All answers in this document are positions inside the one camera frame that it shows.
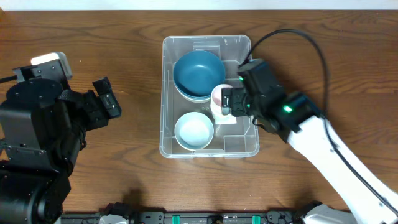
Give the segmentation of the light blue bowl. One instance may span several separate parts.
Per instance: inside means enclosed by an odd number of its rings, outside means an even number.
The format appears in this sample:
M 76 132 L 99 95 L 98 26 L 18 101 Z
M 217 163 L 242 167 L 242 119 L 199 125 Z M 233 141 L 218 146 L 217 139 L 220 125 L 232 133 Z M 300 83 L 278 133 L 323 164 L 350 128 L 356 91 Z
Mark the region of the light blue bowl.
M 174 132 L 180 146 L 189 151 L 197 151 L 210 144 L 214 136 L 214 126 L 205 114 L 189 112 L 177 120 Z

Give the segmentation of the dark blue bowl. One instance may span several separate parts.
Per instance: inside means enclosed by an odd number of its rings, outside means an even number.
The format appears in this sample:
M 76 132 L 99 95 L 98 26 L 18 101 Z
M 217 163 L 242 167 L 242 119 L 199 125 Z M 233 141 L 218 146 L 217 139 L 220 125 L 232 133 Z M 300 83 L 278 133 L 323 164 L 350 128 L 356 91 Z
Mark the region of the dark blue bowl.
M 181 83 L 174 83 L 175 88 L 181 90 L 184 94 L 195 98 L 204 98 L 211 96 L 213 89 L 216 85 L 210 83 L 189 83 L 183 85 Z
M 188 85 L 189 83 L 223 84 L 226 79 L 226 69 L 223 62 L 213 53 L 196 50 L 183 55 L 174 66 L 174 83 Z

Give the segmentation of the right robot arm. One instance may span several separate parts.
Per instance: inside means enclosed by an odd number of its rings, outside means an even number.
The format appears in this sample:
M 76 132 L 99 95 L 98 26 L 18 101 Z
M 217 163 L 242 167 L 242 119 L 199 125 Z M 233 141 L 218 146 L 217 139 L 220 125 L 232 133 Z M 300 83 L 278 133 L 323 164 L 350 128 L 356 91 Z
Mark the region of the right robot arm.
M 245 88 L 221 91 L 222 113 L 252 116 L 308 159 L 347 204 L 358 223 L 397 223 L 397 193 L 381 182 L 337 135 L 303 93 L 280 86 L 265 94 Z

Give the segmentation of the pink cup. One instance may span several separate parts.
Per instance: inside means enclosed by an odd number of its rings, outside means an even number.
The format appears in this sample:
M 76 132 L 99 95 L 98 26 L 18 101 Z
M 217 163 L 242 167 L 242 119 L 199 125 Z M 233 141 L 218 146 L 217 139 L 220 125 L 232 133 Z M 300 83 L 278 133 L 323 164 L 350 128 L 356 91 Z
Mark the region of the pink cup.
M 232 88 L 229 84 L 220 84 L 216 86 L 211 93 L 211 101 L 218 107 L 222 107 L 222 89 Z

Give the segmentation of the cream bowl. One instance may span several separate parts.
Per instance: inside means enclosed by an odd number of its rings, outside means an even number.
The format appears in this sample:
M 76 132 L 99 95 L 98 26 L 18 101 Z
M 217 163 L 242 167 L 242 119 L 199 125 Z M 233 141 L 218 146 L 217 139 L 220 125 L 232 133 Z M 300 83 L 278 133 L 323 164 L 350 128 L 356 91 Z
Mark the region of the cream bowl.
M 192 97 L 192 96 L 188 96 L 188 95 L 184 94 L 184 93 L 183 93 L 181 90 L 179 90 L 178 88 L 177 88 L 177 91 L 178 91 L 186 100 L 188 100 L 188 101 L 190 101 L 190 102 L 193 102 L 193 103 L 206 103 L 206 102 L 211 101 L 211 99 L 212 99 L 211 96 L 209 96 L 209 97 L 204 97 L 204 98 L 195 98 L 195 97 Z

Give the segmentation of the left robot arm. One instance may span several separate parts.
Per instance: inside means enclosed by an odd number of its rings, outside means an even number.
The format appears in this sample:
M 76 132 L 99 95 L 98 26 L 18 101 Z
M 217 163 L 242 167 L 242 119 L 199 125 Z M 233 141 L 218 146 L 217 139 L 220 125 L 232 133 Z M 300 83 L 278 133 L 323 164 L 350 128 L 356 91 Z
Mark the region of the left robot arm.
M 108 78 L 79 93 L 35 78 L 14 85 L 1 104 L 1 223 L 54 223 L 71 191 L 86 132 L 108 125 L 121 107 Z

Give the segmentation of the cream white cup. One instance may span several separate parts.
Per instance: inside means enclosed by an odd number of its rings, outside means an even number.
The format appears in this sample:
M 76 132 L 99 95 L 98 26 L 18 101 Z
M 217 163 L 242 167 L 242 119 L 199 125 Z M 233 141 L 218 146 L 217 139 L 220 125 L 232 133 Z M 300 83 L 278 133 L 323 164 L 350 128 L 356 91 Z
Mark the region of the cream white cup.
M 221 112 L 221 107 L 216 106 L 215 104 L 211 104 L 210 105 L 211 108 L 211 113 L 213 116 L 213 119 L 215 120 L 215 117 L 226 117 L 226 116 L 230 116 L 230 115 L 223 115 Z

